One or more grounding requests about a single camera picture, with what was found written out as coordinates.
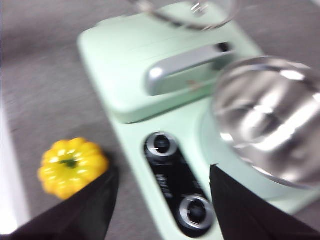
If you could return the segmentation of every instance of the black control panel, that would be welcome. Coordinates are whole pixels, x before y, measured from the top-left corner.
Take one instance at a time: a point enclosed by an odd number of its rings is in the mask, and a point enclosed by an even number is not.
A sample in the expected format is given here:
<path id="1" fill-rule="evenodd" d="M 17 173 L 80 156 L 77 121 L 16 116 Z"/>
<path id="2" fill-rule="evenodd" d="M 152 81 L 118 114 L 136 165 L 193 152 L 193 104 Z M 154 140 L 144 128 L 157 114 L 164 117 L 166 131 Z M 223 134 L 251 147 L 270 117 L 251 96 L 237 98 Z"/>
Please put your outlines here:
<path id="1" fill-rule="evenodd" d="M 214 209 L 167 132 L 150 135 L 144 153 L 179 229 L 188 237 L 204 235 L 214 221 Z"/>

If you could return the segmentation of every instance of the stand mixer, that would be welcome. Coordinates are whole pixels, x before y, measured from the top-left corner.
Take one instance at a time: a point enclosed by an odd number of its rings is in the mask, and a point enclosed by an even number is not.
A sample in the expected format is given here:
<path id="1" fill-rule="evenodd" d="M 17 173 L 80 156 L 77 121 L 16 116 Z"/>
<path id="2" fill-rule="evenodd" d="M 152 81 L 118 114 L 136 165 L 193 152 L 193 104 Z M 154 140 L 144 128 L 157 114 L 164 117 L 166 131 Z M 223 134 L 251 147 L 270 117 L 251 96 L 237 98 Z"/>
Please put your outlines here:
<path id="1" fill-rule="evenodd" d="M 134 2 L 153 13 L 146 2 Z M 195 25 L 189 24 L 195 19 L 190 4 L 181 2 L 161 11 L 179 13 L 188 24 L 148 13 L 120 16 L 98 23 L 78 40 L 146 205 L 167 240 L 223 239 L 210 203 L 212 164 L 287 213 L 320 195 L 266 178 L 221 139 L 210 113 L 214 83 L 227 64 L 263 52 L 229 22 L 232 11 L 226 16 L 207 4 Z M 210 21 L 217 24 L 207 25 Z M 214 30 L 196 31 L 198 26 Z"/>

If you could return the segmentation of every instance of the yellow mini pumpkin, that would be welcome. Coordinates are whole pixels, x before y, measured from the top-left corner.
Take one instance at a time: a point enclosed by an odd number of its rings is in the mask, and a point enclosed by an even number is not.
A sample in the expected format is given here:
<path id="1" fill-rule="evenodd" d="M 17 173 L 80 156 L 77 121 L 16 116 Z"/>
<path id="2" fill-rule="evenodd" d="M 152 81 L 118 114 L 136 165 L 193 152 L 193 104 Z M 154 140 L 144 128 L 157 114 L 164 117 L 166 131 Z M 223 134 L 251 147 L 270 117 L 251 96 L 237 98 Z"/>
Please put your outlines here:
<path id="1" fill-rule="evenodd" d="M 101 148 L 82 137 L 60 140 L 43 154 L 38 178 L 48 194 L 68 199 L 109 168 Z"/>

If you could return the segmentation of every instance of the silver handle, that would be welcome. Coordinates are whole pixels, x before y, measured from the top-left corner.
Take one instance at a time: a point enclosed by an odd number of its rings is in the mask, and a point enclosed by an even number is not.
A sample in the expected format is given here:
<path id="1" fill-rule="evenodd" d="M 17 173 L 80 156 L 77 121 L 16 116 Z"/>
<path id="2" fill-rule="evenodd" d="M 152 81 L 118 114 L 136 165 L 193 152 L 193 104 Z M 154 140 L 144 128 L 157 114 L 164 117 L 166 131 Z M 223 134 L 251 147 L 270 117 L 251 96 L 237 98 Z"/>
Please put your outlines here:
<path id="1" fill-rule="evenodd" d="M 202 46 L 166 58 L 157 62 L 147 71 L 145 80 L 146 90 L 151 96 L 161 95 L 163 93 L 160 92 L 160 86 L 165 82 L 164 79 L 166 77 L 210 62 L 215 62 L 216 66 L 219 66 L 221 69 L 232 61 L 233 56 L 234 50 L 230 44 L 223 42 Z"/>

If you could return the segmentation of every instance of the gray carpet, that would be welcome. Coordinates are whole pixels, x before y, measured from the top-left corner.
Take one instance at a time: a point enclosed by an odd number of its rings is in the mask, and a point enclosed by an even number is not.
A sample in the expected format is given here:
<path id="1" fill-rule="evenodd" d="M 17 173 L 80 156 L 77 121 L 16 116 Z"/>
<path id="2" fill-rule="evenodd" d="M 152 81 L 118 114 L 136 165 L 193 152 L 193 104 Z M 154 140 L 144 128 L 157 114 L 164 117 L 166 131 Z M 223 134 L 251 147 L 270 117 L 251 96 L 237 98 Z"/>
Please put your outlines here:
<path id="1" fill-rule="evenodd" d="M 121 169 L 106 237 L 112 240 L 161 238 L 82 67 L 76 40 L 101 20 L 134 13 L 124 0 L 1 1 L 1 94 L 31 214 L 60 202 L 37 179 L 42 153 L 57 140 L 82 136 L 107 149 Z M 267 55 L 320 70 L 320 8 L 311 1 L 244 0 L 237 21 Z M 320 230 L 319 213 L 320 201 L 297 217 Z"/>

